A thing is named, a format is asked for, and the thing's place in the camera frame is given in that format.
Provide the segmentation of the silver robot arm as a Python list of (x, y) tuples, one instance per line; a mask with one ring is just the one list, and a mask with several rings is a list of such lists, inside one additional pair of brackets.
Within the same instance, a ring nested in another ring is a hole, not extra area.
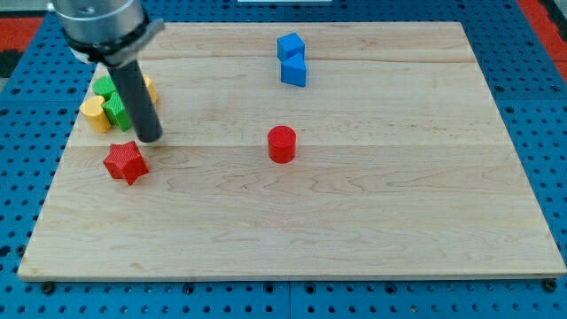
[(74, 56), (85, 64), (124, 67), (165, 29), (139, 0), (52, 0)]

